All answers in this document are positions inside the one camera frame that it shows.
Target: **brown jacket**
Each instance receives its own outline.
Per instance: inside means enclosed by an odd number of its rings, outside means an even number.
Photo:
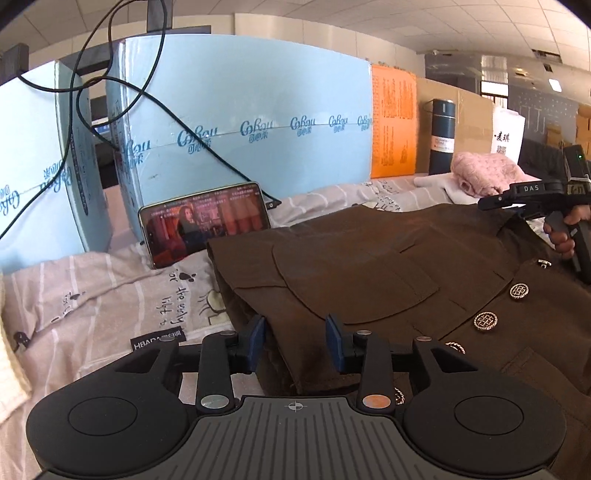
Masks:
[[[353,207],[296,226],[209,244],[236,327],[269,322],[298,394],[347,387],[324,342],[324,318],[410,344],[428,335],[544,391],[568,434],[553,470],[591,478],[591,294],[528,225],[505,210],[437,205],[409,213]],[[538,260],[552,262],[541,268]],[[514,300],[509,289],[526,284]],[[498,324],[478,331],[492,312]],[[405,375],[395,384],[411,395]]]

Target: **woman on screen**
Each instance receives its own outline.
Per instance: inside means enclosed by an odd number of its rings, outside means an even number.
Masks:
[[[184,206],[178,213],[178,234],[187,248],[187,255],[205,248],[205,236],[195,220],[195,212],[190,206]]]

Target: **black cable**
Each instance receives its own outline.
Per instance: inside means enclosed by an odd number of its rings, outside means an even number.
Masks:
[[[130,88],[136,92],[140,92],[141,89],[137,86],[134,85],[133,83],[129,83],[126,82],[125,80],[121,80],[119,78],[116,77],[109,77],[109,76],[104,76],[103,77],[104,80],[107,80],[108,82],[116,82],[116,83],[120,83],[121,85],[125,85],[127,88]],[[88,80],[85,85],[88,83],[92,83],[93,79]],[[158,105],[162,110],[164,110],[164,112],[166,112],[170,118],[172,118],[175,122],[177,122],[182,128],[184,128],[195,140],[197,140],[197,142],[199,142],[199,144],[208,152],[211,153],[211,155],[213,155],[215,157],[216,160],[218,160],[220,163],[222,163],[225,167],[229,168],[230,170],[232,170],[236,175],[239,175],[241,178],[243,178],[245,181],[253,181],[251,180],[249,177],[247,177],[246,175],[244,175],[240,170],[238,170],[236,167],[234,167],[233,165],[230,165],[226,160],[224,160],[222,157],[220,157],[220,155],[218,155],[215,150],[213,150],[206,142],[204,142],[193,130],[191,130],[191,128],[185,123],[183,122],[179,117],[177,117],[177,115],[175,115],[172,110],[170,108],[168,108],[165,104],[163,104],[160,100],[158,100],[156,97],[154,97],[153,95],[150,95],[148,92],[142,92],[140,93],[141,96],[145,96],[146,98],[148,98],[149,100],[151,100],[152,102],[154,102],[156,105]],[[261,189],[261,193],[266,196],[267,198],[269,198],[270,200],[272,200],[274,202],[274,204],[271,206],[272,208],[275,208],[276,206],[279,206],[281,204],[281,201],[276,199],[275,197],[269,195],[267,192],[265,192],[265,190]]]
[[[113,18],[115,17],[115,14],[123,7],[132,4],[134,2],[137,2],[140,0],[129,0],[125,3],[123,3],[122,5],[118,6],[117,9],[113,12],[113,14],[111,15],[111,18],[109,19],[109,25],[108,25],[108,44],[109,44],[109,66],[106,69],[106,73],[104,75],[100,75],[98,77],[95,77],[94,79],[91,79],[93,81],[92,85],[95,85],[97,83],[99,83],[100,81],[102,81],[103,79],[105,79],[105,76],[109,74],[109,71],[111,69],[111,67],[113,66],[113,60],[115,58],[115,51],[113,49],[113,37],[112,37],[112,28],[113,28]],[[122,118],[126,113],[128,113],[134,106],[135,104],[139,101],[139,99],[141,98],[142,94],[147,90],[148,85],[150,85],[150,81],[152,81],[152,77],[154,76],[154,73],[156,73],[156,68],[158,67],[158,63],[160,62],[160,57],[162,55],[162,50],[164,48],[164,39],[166,36],[166,26],[168,23],[168,11],[166,10],[166,5],[164,0],[160,0],[160,4],[162,5],[162,9],[163,9],[163,18],[164,18],[164,22],[162,24],[162,31],[160,34],[160,43],[158,45],[158,51],[156,52],[156,58],[154,60],[154,63],[152,64],[152,68],[150,69],[150,73],[148,74],[148,77],[146,78],[146,81],[144,82],[144,86],[141,88],[141,90],[139,91],[139,95],[136,96],[134,98],[134,100],[119,114],[117,114],[116,116],[114,116],[113,118],[109,118],[108,121],[101,123],[101,124],[97,124],[97,125],[91,125],[86,121],[86,118],[84,118],[84,116],[82,115],[82,112],[80,111],[80,97],[82,95],[82,90],[79,90],[77,95],[76,95],[76,113],[78,115],[78,118],[80,119],[80,121],[82,122],[82,124],[86,127],[86,129],[93,134],[95,137],[97,137],[99,140],[109,144],[111,146],[111,148],[113,148],[114,150],[118,151],[119,148],[111,143],[110,141],[108,141],[105,137],[103,137],[100,133],[98,133],[96,131],[96,128],[99,127],[108,127],[109,125],[114,124],[117,120],[119,120],[120,118]]]
[[[43,186],[41,188],[41,190],[39,190],[39,192],[37,192],[19,211],[18,213],[15,215],[15,217],[10,221],[10,223],[6,226],[6,228],[4,229],[4,231],[0,234],[0,240],[2,238],[4,238],[6,236],[6,234],[8,233],[8,231],[12,228],[12,226],[17,222],[17,220],[21,217],[21,215],[32,205],[33,202],[35,202],[35,200],[37,200],[41,195],[43,195],[55,182],[58,178],[60,178],[62,172],[64,171],[64,168],[66,166],[66,161],[68,158],[68,153],[70,152],[70,146],[72,144],[72,134],[73,134],[73,127],[74,127],[74,82],[76,81],[76,70],[78,69],[78,65],[80,64],[80,61],[82,60],[82,55],[84,54],[84,52],[86,51],[86,47],[88,46],[88,44],[90,43],[90,40],[92,39],[92,37],[94,36],[94,34],[97,32],[97,30],[99,29],[101,23],[104,22],[105,18],[107,18],[108,15],[111,14],[111,12],[113,10],[115,10],[115,8],[117,8],[117,6],[119,4],[121,4],[124,0],[120,0],[114,7],[111,8],[111,10],[109,10],[109,12],[105,15],[105,17],[103,18],[103,20],[101,20],[101,22],[92,30],[92,32],[90,33],[90,36],[86,39],[86,41],[84,42],[84,45],[82,46],[82,48],[80,49],[80,52],[78,53],[78,56],[76,57],[76,62],[74,64],[74,68],[72,69],[72,76],[70,78],[70,88],[69,89],[65,89],[66,92],[69,92],[69,121],[68,121],[68,133],[67,133],[67,137],[66,137],[66,144],[64,146],[64,154],[63,157],[61,159],[60,162],[60,167],[57,169],[57,172],[55,173],[55,175],[51,178],[50,181],[47,182],[47,184],[45,186]],[[36,85],[33,82],[30,82],[29,80],[27,80],[26,78],[24,78],[21,74],[18,75],[18,78],[24,82],[26,85],[33,87],[36,90],[42,90],[45,92],[52,92],[54,90],[57,89],[48,89],[46,87],[42,87],[40,85]]]
[[[145,0],[128,0],[126,2],[124,2],[124,0],[120,0],[119,2],[117,2],[104,16],[103,18],[99,21],[99,23],[94,27],[94,29],[92,30],[92,32],[90,33],[90,35],[88,36],[88,38],[86,39],[84,45],[82,46],[82,48],[80,49],[78,56],[76,58],[76,62],[74,64],[74,68],[73,68],[73,72],[72,72],[72,77],[70,78],[70,86],[69,88],[65,88],[65,89],[55,89],[55,88],[49,88],[49,87],[44,87],[42,85],[36,85],[35,83],[27,80],[26,78],[24,78],[22,76],[22,74],[18,74],[18,78],[20,81],[22,81],[23,83],[25,83],[26,85],[28,85],[29,87],[35,89],[35,90],[40,90],[42,92],[48,92],[48,93],[68,93],[69,94],[69,124],[68,124],[68,134],[67,134],[67,139],[66,139],[66,144],[64,146],[64,154],[63,154],[63,158],[61,160],[60,163],[60,167],[57,170],[57,173],[51,178],[51,180],[49,182],[47,182],[47,184],[45,186],[43,186],[41,188],[41,190],[39,192],[37,192],[33,198],[31,198],[24,206],[22,209],[20,209],[20,211],[16,214],[15,218],[12,219],[12,221],[8,224],[8,226],[4,229],[4,231],[0,234],[0,240],[8,233],[8,231],[12,228],[12,226],[16,223],[16,221],[21,217],[21,215],[25,212],[25,210],[31,206],[31,204],[33,204],[33,202],[35,202],[35,200],[37,200],[43,193],[45,193],[55,182],[56,180],[61,176],[66,162],[67,162],[67,156],[68,153],[70,151],[70,146],[71,146],[71,142],[72,142],[72,134],[73,134],[73,94],[74,92],[77,92],[76,95],[76,113],[79,117],[79,119],[81,120],[82,124],[96,137],[98,137],[101,141],[109,144],[114,150],[119,151],[119,148],[112,144],[110,141],[108,141],[105,137],[103,137],[102,135],[100,135],[95,128],[97,127],[105,127],[105,126],[109,126],[114,124],[117,120],[121,119],[126,113],[128,113],[131,108],[133,108],[135,106],[135,104],[139,101],[139,99],[142,96],[146,96],[148,99],[152,100],[154,103],[156,103],[160,108],[162,108],[168,115],[171,116],[171,118],[173,118],[179,125],[181,125],[181,127],[183,127],[203,148],[205,148],[208,152],[211,153],[211,155],[213,155],[215,157],[215,159],[217,159],[218,161],[220,161],[224,166],[226,166],[227,168],[229,168],[230,170],[232,170],[234,173],[236,173],[237,175],[239,175],[241,178],[243,178],[245,181],[252,181],[249,177],[247,177],[246,175],[244,175],[240,170],[238,170],[237,168],[235,168],[234,166],[230,165],[227,161],[225,161],[220,155],[218,155],[214,150],[212,150],[209,145],[207,145],[195,132],[193,132],[191,130],[191,128],[189,128],[179,117],[177,117],[168,107],[166,107],[162,102],[160,102],[158,99],[156,99],[155,97],[153,97],[152,95],[150,95],[149,93],[146,92],[146,89],[152,79],[152,77],[154,76],[154,73],[156,71],[156,68],[158,66],[158,62],[160,61],[160,57],[162,54],[162,50],[164,48],[164,39],[165,39],[165,34],[166,34],[166,26],[167,26],[167,15],[168,12],[166,10],[166,5],[164,3],[164,0],[160,0],[162,8],[163,8],[163,18],[164,18],[164,22],[163,22],[163,28],[162,28],[162,32],[161,32],[161,37],[160,37],[160,43],[158,46],[158,51],[157,51],[157,55],[154,61],[154,64],[152,65],[152,69],[150,70],[150,73],[146,79],[146,82],[144,83],[142,88],[139,88],[131,83],[125,82],[124,80],[115,78],[115,77],[110,77],[108,76],[108,72],[111,69],[112,65],[113,65],[113,60],[115,57],[115,53],[114,53],[114,48],[113,48],[113,39],[112,39],[112,24],[113,24],[113,18],[115,16],[115,14],[123,7],[137,2],[137,1],[145,1]],[[80,64],[80,61],[82,60],[82,55],[84,55],[84,52],[86,51],[86,48],[88,47],[88,44],[90,43],[92,37],[96,34],[97,30],[100,28],[100,26],[103,24],[103,22],[105,22],[105,20],[109,18],[109,24],[108,24],[108,44],[109,44],[109,64],[108,64],[108,68],[105,74],[103,75],[99,75],[97,77],[94,77],[90,80],[88,80],[87,82],[85,82],[84,84],[82,84],[80,87],[74,87],[74,82],[76,80],[76,71],[78,70],[78,65]],[[98,124],[98,125],[91,125],[89,124],[86,119],[84,118],[84,116],[82,115],[82,112],[80,110],[80,97],[82,95],[82,92],[85,89],[90,88],[93,85],[96,85],[97,83],[103,81],[103,80],[110,80],[113,82],[117,82],[117,83],[121,83],[125,86],[127,86],[128,88],[131,88],[132,90],[135,90],[136,92],[138,92],[138,95],[136,96],[136,98],[119,114],[117,114],[117,116],[110,118],[109,121],[104,122],[102,124]],[[270,200],[272,200],[272,202],[267,203],[267,208],[268,209],[273,209],[276,208],[277,206],[279,206],[281,204],[281,201],[276,199],[275,197],[269,195],[267,192],[265,192],[264,190],[261,189],[261,193],[263,195],[265,195],[267,198],[269,198]]]

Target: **person's hand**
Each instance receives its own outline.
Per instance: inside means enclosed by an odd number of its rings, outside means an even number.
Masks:
[[[567,225],[575,225],[581,220],[591,220],[591,207],[589,205],[579,205],[564,217],[564,223]],[[544,232],[548,234],[556,251],[562,255],[564,260],[573,258],[574,240],[569,239],[566,233],[554,232],[547,223],[544,224]]]

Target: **crosshair marking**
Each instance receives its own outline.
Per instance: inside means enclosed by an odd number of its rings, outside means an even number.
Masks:
[[[293,401],[289,405],[286,405],[286,407],[293,411],[300,411],[302,408],[305,407],[305,405],[302,405],[298,401]]]

